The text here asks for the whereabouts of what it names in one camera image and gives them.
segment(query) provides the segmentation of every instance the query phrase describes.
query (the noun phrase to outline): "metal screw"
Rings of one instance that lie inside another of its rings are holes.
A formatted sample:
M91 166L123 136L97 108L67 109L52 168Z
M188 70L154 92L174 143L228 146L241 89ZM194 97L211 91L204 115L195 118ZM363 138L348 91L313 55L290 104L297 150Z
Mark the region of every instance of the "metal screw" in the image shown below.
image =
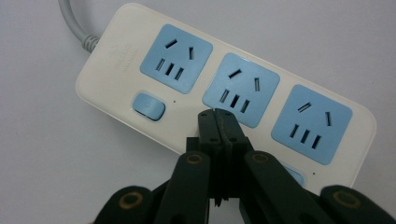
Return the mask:
M120 198L120 207L128 210L128 209L136 208L142 202L143 202L143 195L140 192L132 191L124 194Z

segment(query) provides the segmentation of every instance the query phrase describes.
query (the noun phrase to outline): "power switch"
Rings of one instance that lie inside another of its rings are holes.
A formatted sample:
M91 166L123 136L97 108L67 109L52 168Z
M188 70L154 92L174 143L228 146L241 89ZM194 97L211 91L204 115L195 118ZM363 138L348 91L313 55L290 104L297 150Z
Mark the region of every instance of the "power switch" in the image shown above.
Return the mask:
M134 98L132 108L154 121L159 120L165 112L165 104L163 102L143 92L140 92Z

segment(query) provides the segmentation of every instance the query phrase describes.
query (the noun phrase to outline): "white power strip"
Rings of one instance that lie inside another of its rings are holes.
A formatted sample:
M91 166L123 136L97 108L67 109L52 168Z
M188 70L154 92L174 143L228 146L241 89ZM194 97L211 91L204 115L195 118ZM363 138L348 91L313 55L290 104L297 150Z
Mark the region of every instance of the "white power strip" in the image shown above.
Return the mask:
M200 112L230 110L256 150L314 193L351 187L376 130L361 105L138 4L116 13L77 91L177 153Z

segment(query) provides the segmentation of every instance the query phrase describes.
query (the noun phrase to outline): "gray cable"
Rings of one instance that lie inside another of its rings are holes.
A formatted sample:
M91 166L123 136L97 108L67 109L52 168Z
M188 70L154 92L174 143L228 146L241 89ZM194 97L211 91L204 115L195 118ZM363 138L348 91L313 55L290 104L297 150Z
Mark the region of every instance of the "gray cable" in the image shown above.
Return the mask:
M89 35L84 30L82 30L75 16L73 15L69 0L59 0L59 7L61 8L62 15L64 16L67 26L81 42L81 46L89 53L93 52L96 44L99 42L99 37L95 35Z

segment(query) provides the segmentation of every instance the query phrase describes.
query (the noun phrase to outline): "plastic casing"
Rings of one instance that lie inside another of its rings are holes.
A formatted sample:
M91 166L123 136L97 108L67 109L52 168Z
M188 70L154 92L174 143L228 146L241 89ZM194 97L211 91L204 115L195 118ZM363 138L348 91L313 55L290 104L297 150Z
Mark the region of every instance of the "plastic casing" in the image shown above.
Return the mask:
M175 91L139 70L165 24L172 24L213 45L201 75L188 94ZM273 154L286 167L302 175L304 187L316 194L325 186L337 184L351 187L376 132L375 119L366 108L141 5L127 4L118 10L79 74L77 91L87 103L176 153L183 153L186 138L197 135L197 115L208 109L202 102L203 95L221 60L229 52L259 64L280 77L260 124L253 129L241 125L254 148ZM279 144L271 136L291 89L298 84L352 110L346 132L328 165L322 165ZM165 104L166 110L160 120L148 119L131 108L131 102L139 92L148 92Z

